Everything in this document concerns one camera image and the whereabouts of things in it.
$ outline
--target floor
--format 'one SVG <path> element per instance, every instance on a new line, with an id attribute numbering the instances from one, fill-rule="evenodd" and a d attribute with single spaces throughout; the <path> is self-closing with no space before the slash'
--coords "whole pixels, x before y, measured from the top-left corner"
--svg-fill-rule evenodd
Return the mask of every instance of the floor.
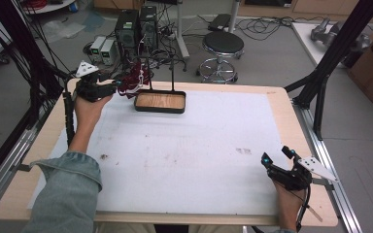
<path id="1" fill-rule="evenodd" d="M 191 16 L 184 18 L 184 29 L 187 29 L 184 34 L 189 34 L 185 36 L 185 41 L 190 60 L 186 72 L 182 71 L 181 66 L 176 67 L 176 82 L 200 83 L 200 78 L 195 76 L 196 67 L 204 59 L 211 57 L 202 49 L 201 37 L 190 36 L 208 33 L 206 22 L 195 16 L 202 14 L 210 21 L 214 18 L 212 14 L 228 13 L 231 9 L 229 3 L 217 4 L 217 8 L 196 9 L 194 4 L 198 4 L 197 2 L 199 1 L 190 0 L 184 3 L 184 15 Z M 36 17 L 43 25 L 52 20 L 66 19 L 66 24 L 76 22 L 86 26 L 77 37 L 50 43 L 54 52 L 71 70 L 78 67 L 81 60 L 87 60 L 83 47 L 92 42 L 96 35 L 110 34 L 116 20 L 113 15 L 97 14 L 92 10 L 90 2 L 80 1 L 80 4 L 80 10 L 75 14 L 65 9 Z M 169 17 L 175 15 L 174 8 L 170 8 Z M 254 40 L 240 30 L 235 33 L 245 42 L 245 54 L 242 58 L 230 60 L 239 72 L 236 84 L 286 86 L 314 70 L 314 62 L 291 28 L 280 27 L 265 40 L 262 40 L 265 34 L 252 33 L 250 36 L 258 38 Z M 43 47 L 41 41 L 38 40 L 37 44 Z M 154 78 L 169 81 L 170 72 L 163 67 L 155 71 Z M 13 63 L 0 64 L 0 147 L 28 108 L 28 93 L 29 87 L 16 66 Z M 298 93 L 299 90 L 295 90 L 289 96 L 295 97 Z M 351 81 L 346 69 L 337 68 L 327 84 L 322 136 L 362 231 L 373 232 L 373 104 Z M 25 222 L 0 220 L 0 232 L 19 232 L 24 224 Z M 336 227 L 304 227 L 302 232 L 346 231 L 340 221 Z"/>

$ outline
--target wooden table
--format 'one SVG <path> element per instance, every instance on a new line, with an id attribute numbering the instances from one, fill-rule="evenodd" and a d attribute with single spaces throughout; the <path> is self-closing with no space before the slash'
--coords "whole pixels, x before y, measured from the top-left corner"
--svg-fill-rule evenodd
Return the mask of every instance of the wooden table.
<path id="1" fill-rule="evenodd" d="M 155 82 L 155 89 L 171 89 L 170 83 Z M 265 94 L 269 100 L 283 145 L 296 148 L 301 156 L 311 155 L 301 126 L 295 115 L 288 95 L 281 87 L 221 85 L 205 83 L 176 83 L 177 90 L 227 91 Z M 47 158 L 54 147 L 61 130 L 64 128 L 64 104 L 62 97 L 57 101 L 51 115 L 42 128 L 23 163 L 29 164 L 37 159 Z M 0 219 L 28 220 L 31 211 L 28 202 L 36 187 L 41 170 L 34 167 L 30 172 L 18 171 L 0 201 Z M 312 185 L 310 206 L 323 219 L 319 221 L 309 211 L 303 225 L 334 226 L 338 219 L 324 186 Z M 98 212 L 95 221 L 179 223 L 179 224 L 237 224 L 237 225 L 277 225 L 276 216 L 220 216 L 220 215 L 170 215 L 145 213 L 106 213 Z"/>

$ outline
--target chrome stool base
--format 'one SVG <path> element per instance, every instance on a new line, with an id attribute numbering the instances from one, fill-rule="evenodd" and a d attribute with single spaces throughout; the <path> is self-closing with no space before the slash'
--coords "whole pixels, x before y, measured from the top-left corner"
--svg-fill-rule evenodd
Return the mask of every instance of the chrome stool base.
<path id="1" fill-rule="evenodd" d="M 238 73 L 234 66 L 221 57 L 210 58 L 199 65 L 197 76 L 202 77 L 202 83 L 235 83 Z"/>

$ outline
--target denim sleeve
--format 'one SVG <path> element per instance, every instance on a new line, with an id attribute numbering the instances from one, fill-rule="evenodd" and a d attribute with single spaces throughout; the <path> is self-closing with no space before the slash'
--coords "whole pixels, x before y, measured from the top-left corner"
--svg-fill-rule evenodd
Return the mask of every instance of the denim sleeve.
<path id="1" fill-rule="evenodd" d="M 98 163 L 86 154 L 67 151 L 59 158 L 31 163 L 34 165 L 41 168 L 47 184 L 22 233 L 91 233 L 102 189 Z"/>

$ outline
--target chair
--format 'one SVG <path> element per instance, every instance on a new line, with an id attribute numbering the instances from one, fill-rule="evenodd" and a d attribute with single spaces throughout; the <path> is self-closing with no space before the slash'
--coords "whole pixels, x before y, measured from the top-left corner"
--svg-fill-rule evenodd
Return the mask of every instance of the chair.
<path id="1" fill-rule="evenodd" d="M 224 31 L 207 34 L 202 41 L 203 48 L 217 58 L 210 58 L 199 65 L 196 75 L 202 82 L 235 83 L 238 74 L 234 66 L 224 60 L 226 57 L 240 58 L 244 53 L 244 42 L 238 36 Z"/>

